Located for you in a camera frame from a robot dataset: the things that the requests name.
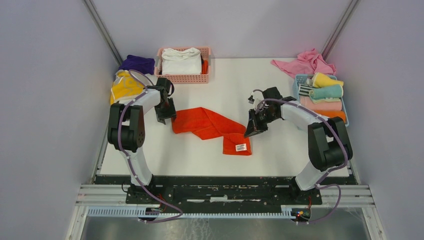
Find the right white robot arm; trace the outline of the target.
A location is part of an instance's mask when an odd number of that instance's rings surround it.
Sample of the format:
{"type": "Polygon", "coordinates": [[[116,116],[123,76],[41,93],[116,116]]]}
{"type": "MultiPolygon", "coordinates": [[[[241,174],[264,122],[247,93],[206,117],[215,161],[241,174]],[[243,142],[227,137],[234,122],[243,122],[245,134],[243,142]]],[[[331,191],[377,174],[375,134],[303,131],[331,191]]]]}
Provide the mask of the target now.
{"type": "Polygon", "coordinates": [[[309,198],[309,190],[318,188],[332,172],[344,168],[353,157],[346,125],[341,117],[327,117],[312,111],[292,96],[283,97],[276,87],[261,90],[263,99],[256,98],[254,89],[248,97],[253,106],[248,111],[244,137],[252,137],[268,130],[268,124],[289,121],[307,133],[309,161],[292,178],[289,199],[302,204],[309,198]]]}

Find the yellow green teal towel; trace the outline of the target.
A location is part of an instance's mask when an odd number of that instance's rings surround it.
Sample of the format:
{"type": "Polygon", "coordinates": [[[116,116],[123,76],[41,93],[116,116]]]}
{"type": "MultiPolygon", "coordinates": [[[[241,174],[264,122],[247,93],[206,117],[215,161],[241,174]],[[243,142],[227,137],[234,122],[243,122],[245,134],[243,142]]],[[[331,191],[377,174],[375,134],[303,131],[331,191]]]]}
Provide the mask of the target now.
{"type": "Polygon", "coordinates": [[[314,104],[321,102],[340,102],[343,95],[343,87],[338,84],[313,88],[309,91],[309,98],[314,104]]]}

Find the orange red towel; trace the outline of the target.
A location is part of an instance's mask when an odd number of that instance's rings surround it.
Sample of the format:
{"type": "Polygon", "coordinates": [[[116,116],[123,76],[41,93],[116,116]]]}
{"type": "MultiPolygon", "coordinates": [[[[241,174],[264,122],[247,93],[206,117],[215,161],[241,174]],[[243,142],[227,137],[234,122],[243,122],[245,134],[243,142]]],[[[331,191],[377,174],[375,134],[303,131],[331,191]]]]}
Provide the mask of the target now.
{"type": "Polygon", "coordinates": [[[172,121],[175,134],[192,133],[201,140],[222,138],[222,153],[230,156],[251,156],[246,127],[204,107],[179,110],[172,121]]]}

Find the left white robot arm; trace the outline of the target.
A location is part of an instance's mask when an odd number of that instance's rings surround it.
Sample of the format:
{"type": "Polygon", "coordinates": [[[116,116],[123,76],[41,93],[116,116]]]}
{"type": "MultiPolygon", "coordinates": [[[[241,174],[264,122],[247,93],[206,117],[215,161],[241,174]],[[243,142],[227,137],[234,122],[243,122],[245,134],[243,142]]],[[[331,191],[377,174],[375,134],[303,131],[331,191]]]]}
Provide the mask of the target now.
{"type": "Polygon", "coordinates": [[[155,85],[149,85],[139,96],[128,103],[114,103],[109,109],[107,140],[123,156],[131,176],[131,183],[140,186],[138,197],[147,204],[154,202],[158,191],[150,183],[153,173],[150,171],[143,151],[146,140],[145,114],[155,111],[159,123],[167,119],[175,120],[177,111],[171,95],[173,83],[165,77],[157,79],[155,85]]]}

